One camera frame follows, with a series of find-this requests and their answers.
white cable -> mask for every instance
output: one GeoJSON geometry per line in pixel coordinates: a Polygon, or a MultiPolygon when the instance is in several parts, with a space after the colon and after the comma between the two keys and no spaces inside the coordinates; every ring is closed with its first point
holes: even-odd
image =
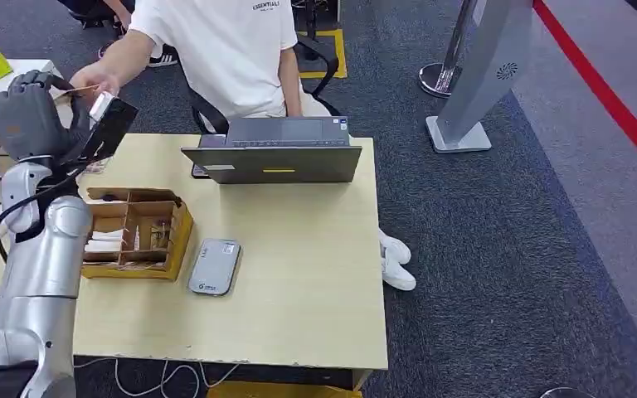
{"type": "MultiPolygon", "coordinates": [[[[160,378],[160,384],[158,386],[155,386],[149,390],[143,391],[143,392],[130,392],[127,391],[126,389],[123,388],[123,386],[120,383],[119,380],[119,359],[118,358],[113,358],[113,357],[106,357],[106,358],[98,358],[98,359],[94,359],[92,361],[86,362],[86,363],[82,363],[81,365],[74,365],[75,369],[79,369],[82,367],[87,367],[89,365],[93,365],[96,362],[102,362],[102,361],[108,361],[108,360],[114,360],[114,378],[116,380],[116,385],[118,386],[119,390],[121,390],[121,392],[123,392],[125,395],[127,396],[132,396],[132,397],[138,397],[138,396],[144,396],[146,394],[149,394],[153,391],[156,391],[157,389],[160,390],[160,392],[162,393],[164,398],[169,398],[167,396],[167,394],[165,394],[164,392],[164,385],[170,381],[172,379],[172,377],[177,374],[177,371],[179,371],[180,369],[189,369],[190,371],[192,371],[192,374],[194,375],[194,378],[197,379],[197,386],[194,389],[194,395],[192,396],[192,398],[197,398],[198,394],[199,394],[199,386],[201,385],[201,382],[199,381],[199,374],[197,373],[196,369],[194,369],[193,367],[189,366],[189,365],[179,365],[177,366],[172,373],[169,374],[169,376],[165,377],[165,373],[167,373],[167,366],[169,364],[169,361],[165,361],[165,365],[163,367],[163,374],[162,377],[160,378]]],[[[237,369],[241,364],[240,363],[236,363],[225,375],[223,375],[222,378],[220,378],[218,381],[216,381],[213,384],[209,384],[207,381],[207,376],[206,373],[204,372],[204,364],[199,362],[199,367],[202,370],[202,380],[204,381],[204,386],[206,386],[207,388],[213,388],[215,386],[218,386],[219,384],[221,384],[223,381],[225,381],[228,376],[231,375],[231,373],[233,373],[233,371],[235,369],[237,369]]]]}
{"type": "Polygon", "coordinates": [[[94,359],[93,361],[89,361],[87,363],[82,363],[81,365],[75,365],[75,369],[79,369],[80,367],[87,367],[89,365],[94,365],[96,362],[108,361],[109,359],[116,359],[116,358],[106,357],[106,358],[94,359]]]}
{"type": "Polygon", "coordinates": [[[236,363],[236,365],[234,367],[232,367],[225,375],[223,375],[222,378],[218,379],[217,382],[209,385],[208,381],[207,381],[207,375],[204,373],[204,364],[199,362],[199,367],[202,369],[202,380],[204,380],[204,386],[206,386],[207,388],[213,388],[215,386],[218,386],[219,384],[221,384],[228,376],[231,375],[231,373],[233,373],[233,371],[239,367],[241,364],[240,363],[236,363]]]}

metal stand base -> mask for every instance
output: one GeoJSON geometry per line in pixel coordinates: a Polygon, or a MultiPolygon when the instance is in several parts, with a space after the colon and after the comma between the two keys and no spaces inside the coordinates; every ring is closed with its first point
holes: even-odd
{"type": "Polygon", "coordinates": [[[481,123],[477,123],[458,143],[445,143],[436,120],[438,116],[426,118],[430,140],[437,153],[486,151],[492,148],[491,142],[481,123]]]}
{"type": "Polygon", "coordinates": [[[541,398],[595,398],[587,394],[586,392],[582,392],[580,390],[576,390],[570,387],[558,387],[552,390],[546,391],[543,393],[541,398]]]}
{"type": "Polygon", "coordinates": [[[462,68],[456,66],[448,88],[445,90],[439,90],[436,88],[436,82],[438,81],[442,70],[443,64],[429,64],[424,66],[421,70],[419,70],[419,80],[421,81],[421,89],[426,93],[439,98],[448,98],[453,92],[455,83],[458,82],[462,68]]]}

dark blue carpet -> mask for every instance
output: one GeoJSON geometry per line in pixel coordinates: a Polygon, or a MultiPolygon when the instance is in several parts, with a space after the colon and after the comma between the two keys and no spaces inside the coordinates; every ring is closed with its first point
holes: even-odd
{"type": "MultiPolygon", "coordinates": [[[[355,135],[375,138],[381,224],[412,247],[407,267],[418,279],[414,292],[385,290],[390,371],[364,391],[533,398],[566,385],[637,397],[633,319],[514,97],[483,121],[491,151],[431,149],[424,118],[441,104],[418,89],[416,72],[442,58],[459,3],[343,2],[349,78],[325,98],[351,117],[355,135]]],[[[0,0],[7,56],[51,58],[69,76],[95,60],[106,37],[82,31],[54,1],[0,0]]],[[[182,83],[165,68],[126,87],[123,96],[142,110],[134,131],[195,131],[182,83]]],[[[162,368],[125,366],[124,384],[136,390],[154,385],[162,368]]],[[[123,396],[112,369],[79,371],[80,396],[123,396]]],[[[190,396],[191,383],[180,374],[168,394],[190,396]]]]}

human arm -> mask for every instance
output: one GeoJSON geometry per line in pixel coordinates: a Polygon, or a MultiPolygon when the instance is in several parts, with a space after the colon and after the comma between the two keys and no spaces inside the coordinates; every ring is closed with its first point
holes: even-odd
{"type": "Polygon", "coordinates": [[[123,85],[145,69],[154,47],[155,41],[144,33],[128,31],[106,50],[103,58],[76,72],[70,83],[76,88],[99,85],[94,98],[102,91],[117,95],[123,85]]]}
{"type": "Polygon", "coordinates": [[[287,107],[287,116],[301,116],[301,100],[299,99],[299,66],[294,48],[280,52],[280,84],[287,107]]]}

grey device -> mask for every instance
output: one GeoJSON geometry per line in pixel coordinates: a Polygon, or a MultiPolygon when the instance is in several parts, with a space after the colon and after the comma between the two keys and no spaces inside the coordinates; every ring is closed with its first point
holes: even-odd
{"type": "Polygon", "coordinates": [[[228,293],[240,253],[235,240],[205,239],[189,278],[189,290],[212,296],[228,293]]]}
{"type": "Polygon", "coordinates": [[[344,117],[232,119],[227,135],[182,148],[221,184],[351,182],[362,147],[350,146],[344,117]]]}

